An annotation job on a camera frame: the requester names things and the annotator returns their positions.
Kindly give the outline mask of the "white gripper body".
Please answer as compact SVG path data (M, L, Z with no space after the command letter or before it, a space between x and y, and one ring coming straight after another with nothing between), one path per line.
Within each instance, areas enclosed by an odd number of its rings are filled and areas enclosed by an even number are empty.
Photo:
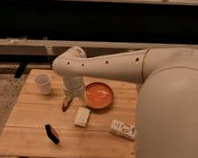
M79 99L85 95L85 85L83 77L80 76L70 76L63 77L64 93L67 99L73 99L78 97Z

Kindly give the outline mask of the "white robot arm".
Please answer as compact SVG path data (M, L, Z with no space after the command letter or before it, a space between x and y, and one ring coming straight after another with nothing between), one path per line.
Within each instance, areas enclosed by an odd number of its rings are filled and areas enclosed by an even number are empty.
M135 158L198 158L198 50L162 48L88 58L72 47L52 62L66 93L84 76L140 84Z

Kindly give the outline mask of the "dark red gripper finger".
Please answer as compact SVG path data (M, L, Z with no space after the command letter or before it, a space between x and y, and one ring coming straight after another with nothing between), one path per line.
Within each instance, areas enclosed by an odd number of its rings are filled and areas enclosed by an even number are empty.
M72 98L64 98L63 104L62 104L62 111L66 112L67 109L69 108L69 105L71 103Z

